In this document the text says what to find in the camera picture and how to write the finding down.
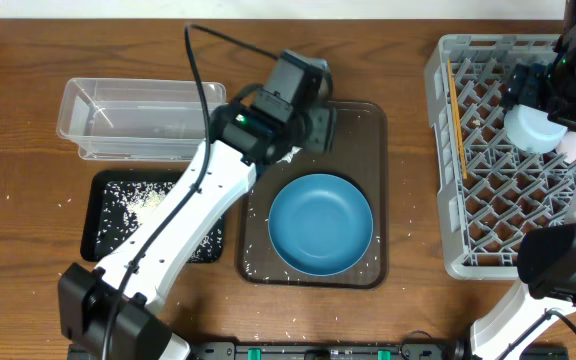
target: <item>white wall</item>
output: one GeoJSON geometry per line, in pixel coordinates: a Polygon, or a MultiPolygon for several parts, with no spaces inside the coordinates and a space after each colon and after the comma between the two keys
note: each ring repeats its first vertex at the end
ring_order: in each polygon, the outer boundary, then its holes
{"type": "Polygon", "coordinates": [[[562,19],[564,0],[0,0],[0,18],[562,19]]]}

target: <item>blue bowl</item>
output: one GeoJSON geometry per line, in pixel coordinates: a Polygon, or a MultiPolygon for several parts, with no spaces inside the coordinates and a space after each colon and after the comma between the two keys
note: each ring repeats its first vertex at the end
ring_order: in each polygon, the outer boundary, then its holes
{"type": "Polygon", "coordinates": [[[270,208],[268,232],[279,256],[293,268],[309,275],[334,275],[366,253],[372,239],[372,211],[348,181],[307,175],[279,192],[270,208]]]}

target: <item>plastic bin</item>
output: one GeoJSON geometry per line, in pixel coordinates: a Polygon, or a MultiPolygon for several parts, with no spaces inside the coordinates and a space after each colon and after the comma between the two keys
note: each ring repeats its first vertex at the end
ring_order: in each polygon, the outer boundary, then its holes
{"type": "MultiPolygon", "coordinates": [[[[208,109],[226,89],[204,83],[208,109]]],[[[204,137],[193,81],[86,79],[68,81],[57,134],[79,145],[86,160],[189,161],[204,137]]]]}
{"type": "Polygon", "coordinates": [[[518,63],[548,64],[558,35],[446,35],[426,68],[428,121],[435,132],[437,194],[446,271],[456,279],[517,277],[526,232],[563,223],[574,195],[576,162],[528,154],[508,140],[499,106],[518,63]],[[468,178],[461,177],[448,90],[447,59],[457,87],[468,178]]]}

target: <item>tabletop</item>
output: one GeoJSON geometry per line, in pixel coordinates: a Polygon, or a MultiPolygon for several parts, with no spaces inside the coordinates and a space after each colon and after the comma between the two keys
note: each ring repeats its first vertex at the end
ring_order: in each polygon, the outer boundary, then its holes
{"type": "MultiPolygon", "coordinates": [[[[509,282],[457,281],[444,270],[423,67],[444,34],[557,33],[559,22],[199,22],[264,49],[324,58],[334,98],[384,110],[389,273],[374,290],[247,283],[235,270],[236,203],[227,213],[220,260],[184,267],[161,319],[191,342],[382,344],[413,330],[454,339],[492,309],[509,282]]],[[[155,166],[80,159],[76,146],[55,132],[66,82],[191,80],[183,26],[183,20],[0,20],[0,359],[65,358],[57,281],[72,262],[85,263],[79,245],[92,177],[103,169],[155,166]]],[[[263,82],[273,66],[208,35],[192,38],[203,80],[223,83],[229,94],[263,82]]],[[[576,323],[576,314],[571,319],[576,323]]],[[[576,338],[561,323],[539,341],[563,344],[576,359],[576,338]]]]}

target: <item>clear plastic container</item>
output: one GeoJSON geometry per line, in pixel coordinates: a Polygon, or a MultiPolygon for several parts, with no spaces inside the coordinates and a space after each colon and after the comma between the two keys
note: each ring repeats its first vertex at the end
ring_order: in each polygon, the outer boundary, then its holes
{"type": "MultiPolygon", "coordinates": [[[[226,102],[219,83],[203,83],[208,110],[226,102]]],[[[57,134],[87,160],[188,161],[204,138],[193,81],[86,79],[68,81],[57,134]]]]}

